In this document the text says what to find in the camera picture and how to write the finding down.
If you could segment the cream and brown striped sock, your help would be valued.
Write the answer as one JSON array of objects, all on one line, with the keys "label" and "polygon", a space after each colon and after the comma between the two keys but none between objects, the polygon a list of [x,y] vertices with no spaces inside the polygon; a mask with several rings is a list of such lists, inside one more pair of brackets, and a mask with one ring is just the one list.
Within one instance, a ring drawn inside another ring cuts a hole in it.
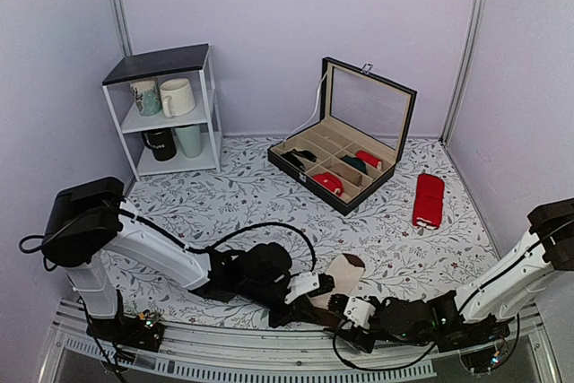
[{"label": "cream and brown striped sock", "polygon": [[318,326],[337,326],[340,318],[327,309],[328,300],[337,293],[349,296],[364,272],[365,264],[359,257],[349,253],[337,255],[325,271],[325,274],[334,278],[334,289],[309,299],[317,314],[317,318],[314,318],[312,323]]}]

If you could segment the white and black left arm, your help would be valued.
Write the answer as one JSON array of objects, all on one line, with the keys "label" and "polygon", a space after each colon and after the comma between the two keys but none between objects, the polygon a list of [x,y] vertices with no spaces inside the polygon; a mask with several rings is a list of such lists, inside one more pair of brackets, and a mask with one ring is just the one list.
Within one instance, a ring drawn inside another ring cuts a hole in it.
[{"label": "white and black left arm", "polygon": [[292,274],[290,254],[275,242],[249,250],[191,248],[140,215],[122,192],[122,182],[113,177],[59,192],[41,242],[43,256],[66,270],[89,316],[113,341],[126,341],[134,329],[101,262],[104,249],[150,267],[196,296],[252,300],[268,310],[271,327],[335,324],[333,314],[311,302],[334,289],[333,277],[315,270]]}]

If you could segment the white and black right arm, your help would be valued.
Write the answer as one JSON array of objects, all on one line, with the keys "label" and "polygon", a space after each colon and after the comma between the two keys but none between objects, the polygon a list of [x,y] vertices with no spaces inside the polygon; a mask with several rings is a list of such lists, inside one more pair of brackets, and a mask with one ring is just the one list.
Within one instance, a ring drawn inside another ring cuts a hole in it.
[{"label": "white and black right arm", "polygon": [[510,252],[476,280],[431,300],[333,295],[335,334],[370,353],[377,341],[435,345],[448,352],[509,335],[509,322],[558,272],[573,268],[573,202],[537,206],[529,229]]}]

